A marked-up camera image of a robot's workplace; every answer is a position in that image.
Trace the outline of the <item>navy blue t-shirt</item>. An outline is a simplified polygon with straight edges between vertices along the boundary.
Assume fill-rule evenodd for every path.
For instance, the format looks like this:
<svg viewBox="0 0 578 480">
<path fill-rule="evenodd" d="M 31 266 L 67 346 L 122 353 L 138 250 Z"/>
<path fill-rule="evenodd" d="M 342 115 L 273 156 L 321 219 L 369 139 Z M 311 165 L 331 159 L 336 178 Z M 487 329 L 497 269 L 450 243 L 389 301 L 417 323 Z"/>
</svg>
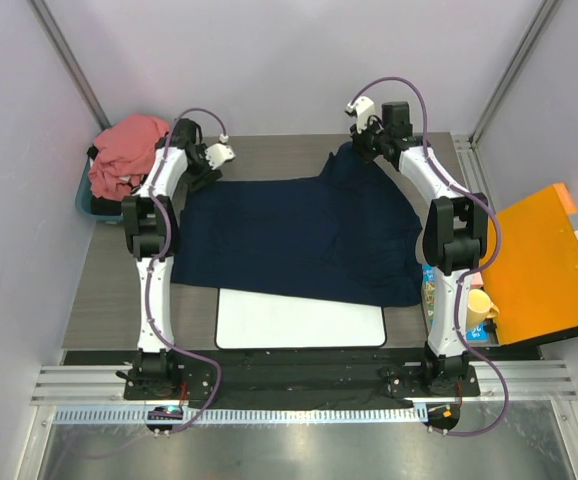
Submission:
<svg viewBox="0 0 578 480">
<path fill-rule="evenodd" d="M 187 195 L 175 284 L 410 307 L 421 221 L 394 181 L 344 144 L 315 177 L 219 181 Z"/>
</svg>

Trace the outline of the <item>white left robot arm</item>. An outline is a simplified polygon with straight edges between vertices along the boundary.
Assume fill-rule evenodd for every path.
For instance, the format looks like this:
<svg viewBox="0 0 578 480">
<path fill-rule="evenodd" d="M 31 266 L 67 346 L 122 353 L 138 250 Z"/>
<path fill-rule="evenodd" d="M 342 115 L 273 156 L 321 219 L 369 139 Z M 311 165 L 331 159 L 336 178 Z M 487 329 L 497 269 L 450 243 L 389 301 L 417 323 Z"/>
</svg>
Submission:
<svg viewBox="0 0 578 480">
<path fill-rule="evenodd" d="M 173 206 L 178 183 L 197 191 L 222 176 L 220 168 L 235 158 L 222 131 L 209 146 L 200 125 L 184 116 L 155 144 L 155 159 L 142 185 L 122 202 L 125 240 L 140 281 L 140 332 L 137 353 L 125 380 L 127 400 L 173 399 L 183 376 L 171 323 L 171 274 L 180 243 Z"/>
</svg>

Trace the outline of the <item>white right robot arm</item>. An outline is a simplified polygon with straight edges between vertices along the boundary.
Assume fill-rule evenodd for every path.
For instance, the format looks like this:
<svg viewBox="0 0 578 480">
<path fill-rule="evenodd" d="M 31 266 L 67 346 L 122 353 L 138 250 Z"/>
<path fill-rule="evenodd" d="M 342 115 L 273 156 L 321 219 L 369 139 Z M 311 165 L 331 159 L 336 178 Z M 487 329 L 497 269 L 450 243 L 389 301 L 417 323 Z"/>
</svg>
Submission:
<svg viewBox="0 0 578 480">
<path fill-rule="evenodd" d="M 471 279 L 487 250 L 486 197 L 471 195 L 439 163 L 428 141 L 413 134 L 406 102 L 385 103 L 377 114 L 374 102 L 360 96 L 346 113 L 355 120 L 350 133 L 361 159 L 383 157 L 428 205 L 422 250 L 434 270 L 434 312 L 418 377 L 425 392 L 448 396 L 469 371 L 463 331 Z"/>
</svg>

